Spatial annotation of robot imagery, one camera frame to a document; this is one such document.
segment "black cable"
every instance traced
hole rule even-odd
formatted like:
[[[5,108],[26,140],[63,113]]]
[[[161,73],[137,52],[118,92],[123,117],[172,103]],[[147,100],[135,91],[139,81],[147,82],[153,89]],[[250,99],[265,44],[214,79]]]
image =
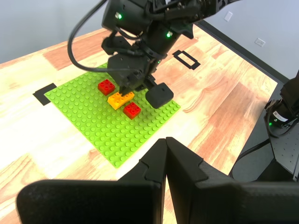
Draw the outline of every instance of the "black cable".
[[[164,20],[165,14],[164,13],[159,13],[159,14],[152,14],[150,13],[150,2],[147,2],[147,5],[145,6],[145,14],[148,18],[152,20]]]
[[[240,154],[240,155],[238,156],[237,160],[235,161],[235,163],[234,163],[234,165],[233,165],[233,167],[232,167],[232,169],[230,170],[230,172],[229,172],[228,175],[229,175],[231,178],[234,179],[234,176],[233,176],[233,169],[234,169],[236,163],[237,163],[240,159],[242,159],[244,156],[246,156],[246,155],[248,155],[248,154],[250,154],[250,153],[252,153],[252,152],[254,152],[254,151],[256,151],[256,150],[258,150],[258,149],[260,149],[260,148],[262,148],[262,147],[264,147],[265,145],[268,145],[269,143],[270,143],[270,139],[267,139],[267,140],[263,141],[262,143],[260,143],[260,144],[258,144],[258,145],[256,145],[256,146],[253,146],[252,148],[250,148],[250,149],[248,149],[247,151],[245,151],[245,152],[243,152],[242,154]]]
[[[72,51],[72,42],[77,34],[77,32],[80,30],[80,28],[86,23],[86,21],[96,12],[98,11],[102,5],[106,2],[107,0],[102,0],[99,4],[97,4],[90,12],[88,12],[81,20],[80,22],[75,26],[75,28],[72,30],[71,35],[69,37],[68,43],[67,43],[67,53],[69,55],[69,58],[71,62],[78,68],[86,70],[86,71],[93,71],[93,72],[109,72],[109,71],[138,71],[138,69],[133,69],[133,68],[125,68],[125,69],[104,69],[104,68],[90,68],[83,66],[79,64],[73,54]]]
[[[119,27],[116,27],[115,30],[118,31],[122,36],[128,38],[129,40],[133,40],[133,41],[139,40],[144,34],[144,32],[143,32],[140,36],[134,37],[134,36],[130,36],[130,35],[126,34],[126,32],[122,31]]]
[[[271,116],[271,114],[272,114],[273,108],[274,108],[274,105],[269,109],[269,112],[268,112],[268,114],[267,114],[267,117],[266,117],[266,121],[267,121],[266,127],[267,127],[268,132],[269,132],[273,137],[275,137],[275,138],[279,138],[279,137],[285,136],[286,134],[290,133],[290,131],[291,131],[292,129],[294,129],[294,127],[298,124],[299,119],[296,119],[296,120],[292,123],[291,127],[289,127],[289,129],[288,129],[286,132],[284,132],[284,133],[282,133],[282,134],[275,134],[275,133],[272,132],[272,130],[270,129],[270,126],[269,126],[269,123],[270,123],[270,116]]]

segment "robotic arm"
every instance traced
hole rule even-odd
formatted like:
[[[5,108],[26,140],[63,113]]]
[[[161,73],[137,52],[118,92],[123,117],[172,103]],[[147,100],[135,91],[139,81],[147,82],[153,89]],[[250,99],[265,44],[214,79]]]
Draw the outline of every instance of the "robotic arm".
[[[122,95],[148,89],[147,101],[159,108],[173,98],[173,92],[165,83],[156,84],[152,73],[181,35],[193,38],[194,22],[214,15],[233,1],[110,0],[102,25],[112,33],[103,41],[102,48],[113,56],[107,69],[87,68],[74,59],[71,43],[80,27],[106,2],[102,0],[73,30],[68,44],[70,59],[81,69],[108,72],[120,86]],[[125,37],[136,41],[130,45]]]

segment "green lego baseplate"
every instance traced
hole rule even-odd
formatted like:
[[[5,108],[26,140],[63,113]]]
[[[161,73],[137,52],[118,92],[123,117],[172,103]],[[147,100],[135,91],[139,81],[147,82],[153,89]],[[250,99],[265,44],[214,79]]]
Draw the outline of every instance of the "green lego baseplate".
[[[117,110],[98,90],[98,84],[109,79],[108,73],[87,72],[45,94],[68,120],[98,149],[110,163],[118,168],[146,140],[148,140],[180,108],[173,100],[154,109],[145,99],[147,90],[134,92],[135,97]],[[123,109],[134,102],[140,114],[131,120]]]

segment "black corner marker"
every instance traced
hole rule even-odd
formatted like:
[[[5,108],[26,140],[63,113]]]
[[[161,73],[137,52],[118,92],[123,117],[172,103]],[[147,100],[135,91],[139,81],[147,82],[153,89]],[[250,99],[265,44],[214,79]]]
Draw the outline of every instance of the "black corner marker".
[[[180,54],[184,54],[186,55],[188,58],[190,58],[192,61],[194,61],[194,64],[193,65],[189,65],[187,62],[185,62],[182,58],[179,57]],[[187,52],[185,52],[184,50],[183,51],[180,51],[180,50],[177,50],[176,52],[174,52],[172,54],[174,56],[174,58],[176,58],[179,62],[181,62],[184,66],[186,66],[187,68],[189,69],[192,69],[192,70],[195,70],[198,66],[200,66],[200,63],[194,58],[192,57],[191,55],[189,55]]]
[[[45,97],[45,93],[49,92],[50,90],[55,89],[57,86],[54,83],[51,83],[50,85],[47,85],[40,90],[33,93],[33,96],[35,96],[39,102],[41,102],[42,105],[47,105],[50,101],[48,98]]]

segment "lego brick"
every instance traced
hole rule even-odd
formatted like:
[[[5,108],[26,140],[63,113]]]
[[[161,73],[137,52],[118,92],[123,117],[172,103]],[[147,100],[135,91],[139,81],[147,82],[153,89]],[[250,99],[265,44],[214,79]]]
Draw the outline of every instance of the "lego brick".
[[[113,107],[113,109],[117,110],[118,108],[120,108],[121,106],[123,106],[124,104],[132,100],[133,98],[134,98],[133,92],[129,92],[125,96],[121,96],[121,94],[117,92],[108,98],[108,103]]]
[[[129,105],[125,106],[123,112],[132,120],[137,117],[138,114],[140,114],[141,109],[134,102],[132,102]]]
[[[107,96],[115,90],[115,85],[113,85],[113,83],[106,79],[103,82],[99,83],[98,90],[100,90],[105,96]]]
[[[97,85],[107,73],[87,72],[45,94],[58,110],[116,168],[138,150],[180,108],[173,100],[154,109],[145,99],[146,90],[135,92],[134,101],[140,114],[130,120],[124,113],[111,108],[108,96]]]

